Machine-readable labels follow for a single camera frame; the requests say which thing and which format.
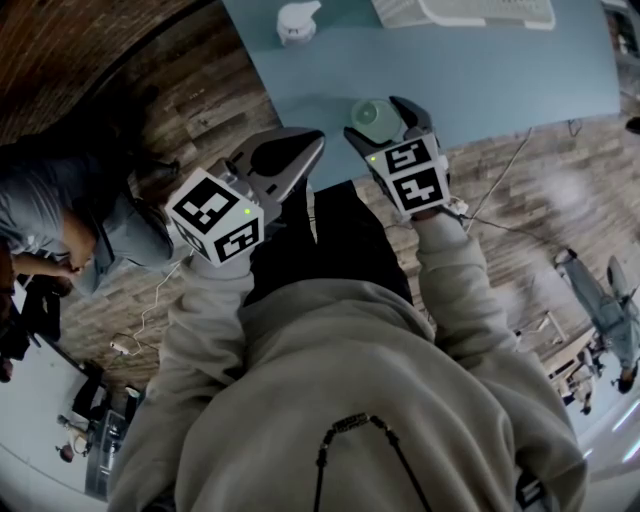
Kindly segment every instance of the blue table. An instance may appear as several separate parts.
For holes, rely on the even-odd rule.
[[[383,29],[370,0],[325,0],[318,34],[283,48],[286,0],[224,0],[285,126],[323,130],[320,190],[365,174],[342,137],[360,99],[405,96],[427,108],[444,148],[530,126],[619,111],[613,49],[599,0],[554,0],[556,29]]]

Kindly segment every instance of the gray hoodie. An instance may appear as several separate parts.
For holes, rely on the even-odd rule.
[[[586,464],[535,355],[519,353],[480,248],[453,219],[414,225],[426,319],[377,285],[296,283],[243,309],[248,256],[183,267],[160,370],[110,479],[113,512],[175,485],[183,511],[311,511],[331,425],[376,415],[434,511],[512,512],[519,469],[579,511]],[[337,436],[321,510],[424,511],[372,425]]]

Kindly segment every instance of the black shoe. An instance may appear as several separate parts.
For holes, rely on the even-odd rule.
[[[627,131],[634,135],[640,135],[640,117],[634,117],[627,123]]]

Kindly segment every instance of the hoodie sleeve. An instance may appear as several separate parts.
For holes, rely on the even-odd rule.
[[[578,512],[586,492],[586,463],[537,356],[516,351],[516,337],[489,284],[480,246],[446,215],[414,227],[420,237],[420,288],[438,326],[437,345],[507,412],[515,462],[540,480],[560,510]]]
[[[160,369],[109,478],[110,511],[141,511],[175,483],[191,426],[243,371],[237,312],[253,289],[249,254],[219,269],[196,255],[184,261],[182,275],[186,292],[169,310]]]

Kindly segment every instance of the brick wall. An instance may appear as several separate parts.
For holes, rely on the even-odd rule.
[[[0,10],[0,144],[66,114],[127,48],[191,0],[9,0]]]

